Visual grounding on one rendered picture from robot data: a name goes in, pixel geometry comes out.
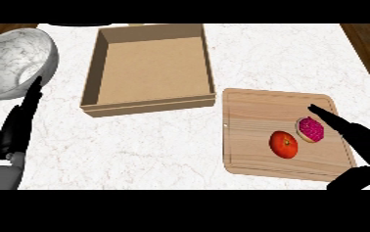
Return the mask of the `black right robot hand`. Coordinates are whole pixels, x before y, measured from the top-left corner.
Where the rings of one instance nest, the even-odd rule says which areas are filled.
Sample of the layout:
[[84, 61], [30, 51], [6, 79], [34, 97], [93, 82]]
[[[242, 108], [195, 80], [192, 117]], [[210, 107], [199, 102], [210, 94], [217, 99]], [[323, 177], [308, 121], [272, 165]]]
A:
[[370, 128], [348, 122], [342, 117], [317, 105], [308, 110], [320, 117], [329, 127], [339, 133], [367, 165], [353, 167], [328, 185], [329, 190], [357, 191], [370, 186]]

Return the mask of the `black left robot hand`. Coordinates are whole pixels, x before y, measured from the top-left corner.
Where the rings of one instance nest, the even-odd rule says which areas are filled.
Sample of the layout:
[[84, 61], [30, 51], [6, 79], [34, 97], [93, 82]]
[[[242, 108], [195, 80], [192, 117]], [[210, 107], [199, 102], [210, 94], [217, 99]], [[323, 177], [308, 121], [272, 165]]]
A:
[[14, 107], [0, 128], [0, 160], [11, 159], [17, 152], [24, 153], [28, 149], [33, 120], [42, 97], [40, 83], [42, 77], [39, 76], [30, 87], [24, 102]]

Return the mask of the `red tomato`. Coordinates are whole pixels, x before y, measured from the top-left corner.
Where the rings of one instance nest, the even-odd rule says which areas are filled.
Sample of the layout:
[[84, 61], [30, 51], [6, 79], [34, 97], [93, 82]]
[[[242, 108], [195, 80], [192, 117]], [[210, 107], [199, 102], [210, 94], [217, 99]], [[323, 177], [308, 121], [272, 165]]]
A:
[[292, 159], [298, 154], [298, 142], [285, 131], [275, 131], [270, 135], [269, 146], [275, 154], [283, 159]]

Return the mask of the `wooden cutting board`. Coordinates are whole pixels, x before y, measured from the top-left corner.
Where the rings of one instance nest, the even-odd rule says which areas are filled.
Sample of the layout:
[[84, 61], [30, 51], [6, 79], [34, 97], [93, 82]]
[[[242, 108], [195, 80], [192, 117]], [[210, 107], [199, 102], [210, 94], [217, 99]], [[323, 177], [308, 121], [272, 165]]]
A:
[[298, 154], [294, 158], [282, 158], [270, 149], [272, 134], [276, 131], [295, 134], [298, 119], [317, 116], [308, 110], [311, 105], [336, 112], [334, 99], [325, 94], [224, 90], [223, 162], [229, 172], [334, 181], [356, 167], [348, 144], [331, 127], [325, 128], [320, 142], [297, 140]]

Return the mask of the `open cardboard box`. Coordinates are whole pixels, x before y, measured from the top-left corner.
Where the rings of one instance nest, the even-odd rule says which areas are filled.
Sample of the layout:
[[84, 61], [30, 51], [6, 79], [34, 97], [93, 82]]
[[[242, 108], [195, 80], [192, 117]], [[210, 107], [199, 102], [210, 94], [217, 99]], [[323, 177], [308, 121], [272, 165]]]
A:
[[121, 116], [216, 103], [204, 25], [167, 23], [102, 28], [81, 109]]

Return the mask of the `pink frosted donut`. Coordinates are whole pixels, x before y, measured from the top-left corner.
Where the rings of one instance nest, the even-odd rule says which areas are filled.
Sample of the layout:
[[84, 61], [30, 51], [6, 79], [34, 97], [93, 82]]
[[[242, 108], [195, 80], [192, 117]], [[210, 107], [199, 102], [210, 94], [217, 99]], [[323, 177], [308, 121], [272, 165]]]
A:
[[310, 143], [317, 143], [325, 139], [325, 127], [310, 116], [298, 119], [297, 133]]

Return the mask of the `white marble bowl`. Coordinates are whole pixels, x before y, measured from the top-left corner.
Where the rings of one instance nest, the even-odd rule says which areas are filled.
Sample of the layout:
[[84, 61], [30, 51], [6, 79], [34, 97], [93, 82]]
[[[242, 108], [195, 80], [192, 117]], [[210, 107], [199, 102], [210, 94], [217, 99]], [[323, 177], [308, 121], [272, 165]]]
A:
[[58, 48], [49, 34], [37, 28], [20, 28], [0, 34], [0, 100], [27, 95], [42, 77], [45, 86], [56, 72]]

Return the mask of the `black round object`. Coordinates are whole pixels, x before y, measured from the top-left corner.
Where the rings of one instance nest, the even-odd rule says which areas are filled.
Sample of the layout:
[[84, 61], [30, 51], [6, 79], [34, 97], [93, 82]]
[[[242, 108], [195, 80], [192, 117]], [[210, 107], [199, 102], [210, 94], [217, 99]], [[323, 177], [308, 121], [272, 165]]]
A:
[[49, 23], [49, 24], [64, 27], [93, 27], [93, 26], [111, 25], [111, 23]]

